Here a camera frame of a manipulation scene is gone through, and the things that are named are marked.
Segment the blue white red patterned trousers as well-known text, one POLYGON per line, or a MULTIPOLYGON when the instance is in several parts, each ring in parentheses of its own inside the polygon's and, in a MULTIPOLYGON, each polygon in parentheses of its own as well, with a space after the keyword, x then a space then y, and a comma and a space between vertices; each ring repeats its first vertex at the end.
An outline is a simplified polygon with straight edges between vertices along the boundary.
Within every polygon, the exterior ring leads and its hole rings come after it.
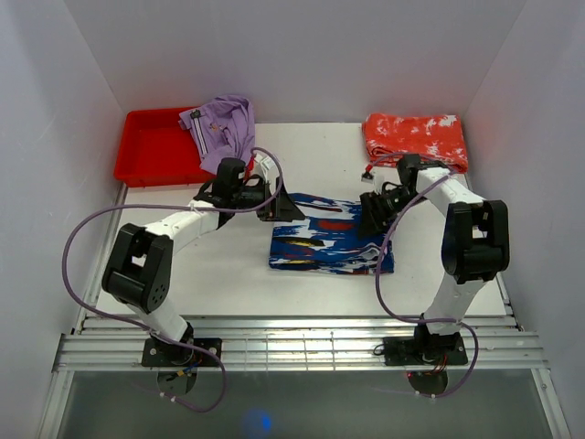
POLYGON ((291 194, 305 219, 273 226, 268 263, 273 270, 367 275, 376 271, 380 234, 360 239, 357 201, 291 194))

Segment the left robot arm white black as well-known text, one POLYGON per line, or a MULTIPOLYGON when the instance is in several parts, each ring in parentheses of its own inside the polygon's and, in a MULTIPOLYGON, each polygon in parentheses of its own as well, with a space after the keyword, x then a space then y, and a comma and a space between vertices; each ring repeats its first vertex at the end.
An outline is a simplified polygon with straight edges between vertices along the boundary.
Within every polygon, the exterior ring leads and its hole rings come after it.
POLYGON ((101 280, 101 288, 127 305, 156 333, 154 345, 174 365, 194 354, 193 329, 170 299, 173 257, 192 241, 223 227, 237 210, 251 210, 261 221, 292 222, 305 216, 287 193, 262 174, 246 176, 238 158, 224 158, 216 176, 203 185, 188 209, 138 226, 123 225, 116 237, 101 280))

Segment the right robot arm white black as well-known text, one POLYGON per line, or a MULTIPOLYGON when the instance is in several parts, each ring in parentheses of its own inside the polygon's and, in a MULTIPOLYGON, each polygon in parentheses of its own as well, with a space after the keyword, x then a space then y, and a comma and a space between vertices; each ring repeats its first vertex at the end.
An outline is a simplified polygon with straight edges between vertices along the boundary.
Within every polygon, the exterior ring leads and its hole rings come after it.
POLYGON ((386 256, 399 220, 428 200, 444 217, 444 274, 430 307, 410 320, 412 335, 383 339, 384 361, 388 366, 464 365, 463 318, 477 293, 509 264, 507 205, 476 195, 454 177, 453 167, 436 159, 405 154, 397 170, 397 185, 382 182, 361 194, 358 236, 382 236, 380 254, 386 256))

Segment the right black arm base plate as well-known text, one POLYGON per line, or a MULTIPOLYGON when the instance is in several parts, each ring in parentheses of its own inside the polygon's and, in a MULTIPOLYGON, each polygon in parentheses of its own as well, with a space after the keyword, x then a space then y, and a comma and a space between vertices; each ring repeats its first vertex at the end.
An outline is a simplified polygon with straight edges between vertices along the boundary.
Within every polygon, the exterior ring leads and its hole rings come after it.
POLYGON ((460 333, 449 336, 384 337, 381 355, 386 366, 464 366, 468 363, 460 333))

